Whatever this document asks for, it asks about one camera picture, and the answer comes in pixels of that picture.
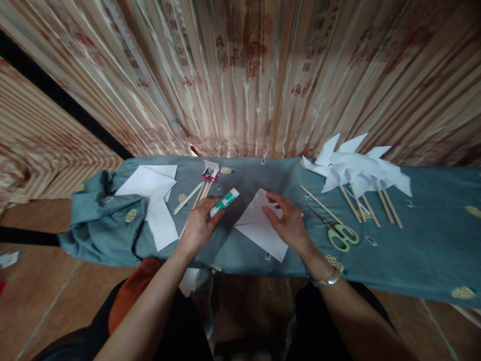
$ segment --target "teal fabric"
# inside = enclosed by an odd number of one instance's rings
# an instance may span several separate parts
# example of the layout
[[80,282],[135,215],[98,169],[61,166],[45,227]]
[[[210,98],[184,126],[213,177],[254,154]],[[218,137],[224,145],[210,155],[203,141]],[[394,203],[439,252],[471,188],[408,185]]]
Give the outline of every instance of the teal fabric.
[[[147,157],[129,159],[114,173],[103,171],[84,183],[72,199],[71,230],[60,234],[62,247],[75,257],[112,266],[136,266],[147,257],[166,259],[178,241],[157,252],[148,224],[143,222],[146,201],[139,196],[119,196],[104,202],[141,164],[177,164],[177,184],[167,204],[173,214],[180,194],[189,194],[202,181],[203,160],[232,168],[221,174],[210,195],[222,197],[232,187],[240,196],[226,209],[211,241],[199,252],[193,267],[220,269],[235,274],[270,277],[308,277],[299,256],[287,251],[282,263],[233,227],[259,188],[289,197],[304,213],[306,229],[324,255],[331,254],[345,267],[345,277],[369,287],[468,307],[481,307],[481,219],[466,206],[481,209],[481,176],[478,167],[404,167],[411,177],[413,207],[408,196],[394,187],[389,195],[404,225],[400,229],[387,219],[377,193],[366,197],[381,228],[373,220],[358,223],[338,188],[321,194],[324,178],[301,166],[300,157],[190,158]],[[329,243],[326,227],[306,204],[332,220],[299,187],[305,186],[341,221],[354,229],[361,242],[349,252]],[[182,230],[194,200],[172,216]],[[138,214],[128,223],[130,210]],[[366,236],[377,244],[372,246]],[[452,298],[454,288],[467,286],[476,292],[472,300]]]

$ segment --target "wristwatch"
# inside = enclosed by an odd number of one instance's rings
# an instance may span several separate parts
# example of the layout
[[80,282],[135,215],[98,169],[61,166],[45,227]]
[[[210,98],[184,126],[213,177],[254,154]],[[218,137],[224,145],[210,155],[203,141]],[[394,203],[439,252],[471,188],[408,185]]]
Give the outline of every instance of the wristwatch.
[[339,270],[335,268],[334,273],[330,277],[328,277],[326,280],[318,281],[311,278],[311,282],[317,288],[321,288],[321,287],[327,286],[328,284],[336,283],[337,281],[339,281],[340,278],[341,278],[341,272],[339,272]]

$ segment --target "striped curtain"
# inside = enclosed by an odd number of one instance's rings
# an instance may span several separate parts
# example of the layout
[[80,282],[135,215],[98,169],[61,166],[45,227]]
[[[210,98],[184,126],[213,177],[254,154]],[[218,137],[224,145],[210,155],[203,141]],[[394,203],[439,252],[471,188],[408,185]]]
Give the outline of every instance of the striped curtain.
[[70,198],[121,159],[0,58],[0,215],[8,203]]
[[0,26],[135,156],[315,156],[369,132],[361,151],[453,165],[481,161],[478,14],[470,0],[4,0]]

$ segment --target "glue stick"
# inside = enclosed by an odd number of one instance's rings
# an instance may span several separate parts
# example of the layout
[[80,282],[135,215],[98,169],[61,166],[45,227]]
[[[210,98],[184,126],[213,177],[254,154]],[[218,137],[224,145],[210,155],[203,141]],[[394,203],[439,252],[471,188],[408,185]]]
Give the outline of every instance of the glue stick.
[[213,216],[216,215],[218,211],[221,211],[224,208],[226,208],[238,196],[239,196],[239,192],[235,188],[232,188],[229,193],[227,193],[224,197],[222,197],[222,199],[219,202],[217,202],[217,204],[214,207],[212,207],[212,209],[210,210],[210,217],[212,218]]

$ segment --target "wooden stick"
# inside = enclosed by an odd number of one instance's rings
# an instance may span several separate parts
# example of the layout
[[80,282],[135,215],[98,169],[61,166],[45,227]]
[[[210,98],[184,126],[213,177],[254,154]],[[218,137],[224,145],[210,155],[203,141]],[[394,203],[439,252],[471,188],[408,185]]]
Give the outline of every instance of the wooden stick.
[[377,193],[379,194],[379,198],[381,198],[382,206],[384,207],[384,210],[386,211],[387,217],[389,218],[389,221],[391,223],[394,223],[394,220],[391,217],[391,212],[389,211],[389,208],[386,204],[386,201],[384,200],[384,196],[382,195],[381,188],[379,187],[379,184],[377,182],[376,182],[376,188],[377,188]]
[[359,203],[359,200],[357,199],[356,191],[354,190],[354,186],[352,185],[352,182],[349,182],[349,184],[351,186],[352,195],[354,196],[354,199],[356,200],[357,208],[359,209],[359,213],[361,214],[362,221],[365,222],[366,217],[364,216],[364,213],[362,213],[361,204]]
[[384,196],[386,197],[387,203],[389,204],[389,207],[390,207],[390,209],[391,209],[391,212],[392,212],[394,218],[396,219],[397,225],[399,226],[399,228],[402,228],[401,220],[399,219],[399,217],[398,217],[398,215],[397,215],[396,209],[395,209],[394,206],[392,205],[391,198],[389,198],[389,195],[387,194],[386,190],[382,190],[382,193],[383,193]]
[[351,207],[352,213],[354,213],[354,216],[356,217],[357,221],[359,223],[362,223],[361,219],[359,218],[359,215],[357,214],[356,210],[354,209],[354,206],[351,203],[351,200],[349,199],[346,191],[344,190],[344,187],[340,183],[339,183],[339,188],[341,189],[341,192],[344,195],[344,198],[346,198],[347,204],[349,204],[349,207]]
[[212,181],[209,183],[209,185],[207,187],[207,191],[205,192],[204,198],[206,198],[209,195],[210,187],[212,187],[212,183],[213,183]]
[[329,213],[329,214],[331,215],[331,217],[336,220],[337,223],[344,225],[344,223],[342,223],[342,222],[339,220],[339,218],[337,218],[330,210],[328,210],[325,205],[323,205],[321,202],[319,202],[318,199],[317,199],[316,197],[314,197],[311,192],[309,192],[309,191],[308,191],[307,189],[305,189],[303,186],[301,186],[301,188],[302,188],[302,189],[304,190],[304,192],[306,192],[318,205],[320,205],[322,208],[324,208],[324,210],[325,210],[327,213]]
[[202,195],[200,196],[200,199],[205,198],[205,192],[207,191],[208,187],[209,187],[209,182],[205,182],[205,188],[204,188],[204,191],[202,192]]
[[192,198],[192,196],[197,193],[197,191],[199,190],[199,188],[202,186],[203,182],[200,182],[199,185],[197,187],[195,187],[195,189],[187,196],[187,198],[177,206],[177,208],[174,210],[174,214],[177,214],[179,213],[179,211],[187,204],[188,201],[190,201],[190,199]]
[[[207,183],[206,183],[206,182],[202,182],[202,186],[200,187],[199,194],[197,195],[197,198],[195,199],[195,202],[194,202],[194,205],[192,206],[192,209],[194,209],[195,206],[197,206],[197,201],[199,200],[200,194],[202,193],[205,184],[207,184]],[[187,222],[185,222],[185,224],[184,224],[184,228],[182,229],[182,232],[180,233],[179,239],[182,239],[182,236],[184,235],[185,227],[186,227],[186,226],[187,226]]]
[[377,217],[376,215],[374,214],[374,211],[372,210],[371,208],[371,205],[369,204],[369,202],[367,201],[367,198],[365,195],[362,195],[362,200],[364,201],[364,203],[367,205],[367,209],[369,210],[369,212],[371,213],[372,215],[372,219],[374,220],[374,223],[376,223],[377,227],[381,228],[381,225],[379,224],[379,221],[377,220]]

